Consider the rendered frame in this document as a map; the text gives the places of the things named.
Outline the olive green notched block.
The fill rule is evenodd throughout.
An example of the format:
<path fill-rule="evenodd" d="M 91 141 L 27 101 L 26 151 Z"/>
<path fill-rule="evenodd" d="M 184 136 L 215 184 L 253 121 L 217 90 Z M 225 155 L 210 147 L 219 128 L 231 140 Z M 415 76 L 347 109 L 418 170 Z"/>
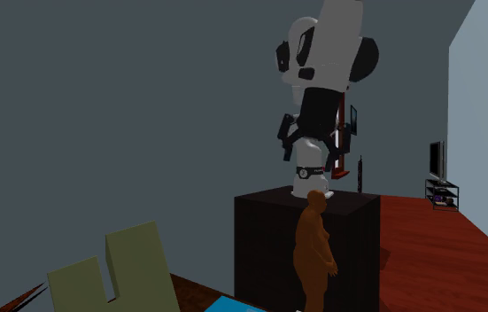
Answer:
<path fill-rule="evenodd" d="M 105 253 L 115 300 L 91 257 L 48 274 L 54 312 L 181 312 L 155 222 L 107 234 Z"/>

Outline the red upright stand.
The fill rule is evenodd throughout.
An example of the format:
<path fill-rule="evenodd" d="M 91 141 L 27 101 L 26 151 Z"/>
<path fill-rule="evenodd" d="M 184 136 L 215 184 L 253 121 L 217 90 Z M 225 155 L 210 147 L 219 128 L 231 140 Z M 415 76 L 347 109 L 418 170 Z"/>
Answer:
<path fill-rule="evenodd" d="M 337 148 L 342 150 L 345 147 L 347 140 L 345 139 L 345 95 L 339 101 L 337 111 L 337 126 L 334 133 L 331 135 Z M 331 178 L 333 180 L 341 179 L 349 174 L 345 169 L 345 155 L 341 154 L 337 160 L 334 161 L 334 167 L 331 170 Z"/>

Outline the orange human figure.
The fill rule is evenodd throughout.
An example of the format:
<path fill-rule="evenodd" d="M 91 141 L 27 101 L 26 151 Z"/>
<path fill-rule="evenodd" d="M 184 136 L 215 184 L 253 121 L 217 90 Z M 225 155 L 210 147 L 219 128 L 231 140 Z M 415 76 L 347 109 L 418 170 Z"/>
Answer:
<path fill-rule="evenodd" d="M 325 195 L 322 191 L 310 191 L 307 202 L 296 228 L 293 266 L 306 296 L 303 312 L 324 312 L 328 277 L 335 276 L 338 267 L 321 218 L 327 207 Z"/>

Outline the blue flat thing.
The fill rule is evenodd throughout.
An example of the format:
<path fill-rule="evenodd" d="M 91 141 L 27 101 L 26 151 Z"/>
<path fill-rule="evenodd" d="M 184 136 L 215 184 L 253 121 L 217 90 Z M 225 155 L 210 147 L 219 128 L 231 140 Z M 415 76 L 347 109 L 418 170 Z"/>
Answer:
<path fill-rule="evenodd" d="M 204 312 L 267 312 L 262 308 L 234 300 L 226 296 L 221 296 Z"/>

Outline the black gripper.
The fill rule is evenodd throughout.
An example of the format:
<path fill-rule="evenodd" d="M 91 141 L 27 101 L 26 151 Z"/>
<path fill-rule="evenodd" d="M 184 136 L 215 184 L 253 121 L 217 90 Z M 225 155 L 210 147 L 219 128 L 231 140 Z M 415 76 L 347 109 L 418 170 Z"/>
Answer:
<path fill-rule="evenodd" d="M 338 130 L 343 133 L 344 140 L 338 146 L 330 138 L 336 128 L 336 117 L 343 93 L 337 90 L 310 87 L 306 88 L 300 114 L 285 114 L 278 130 L 277 138 L 282 141 L 283 160 L 289 161 L 293 145 L 302 137 L 321 139 L 329 150 L 324 171 L 329 172 L 335 160 L 350 151 L 352 126 L 346 123 Z M 296 126 L 290 134 L 291 126 Z"/>

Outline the dark robot stand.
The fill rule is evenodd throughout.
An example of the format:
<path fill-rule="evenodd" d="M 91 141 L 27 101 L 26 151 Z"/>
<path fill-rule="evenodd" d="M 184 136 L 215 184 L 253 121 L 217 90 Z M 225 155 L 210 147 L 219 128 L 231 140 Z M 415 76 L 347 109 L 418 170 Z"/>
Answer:
<path fill-rule="evenodd" d="M 296 312 L 306 296 L 293 266 L 295 232 L 306 199 L 284 186 L 238 196 L 235 296 L 271 312 Z M 338 266 L 329 278 L 325 312 L 379 312 L 380 204 L 375 194 L 335 191 L 322 214 Z"/>

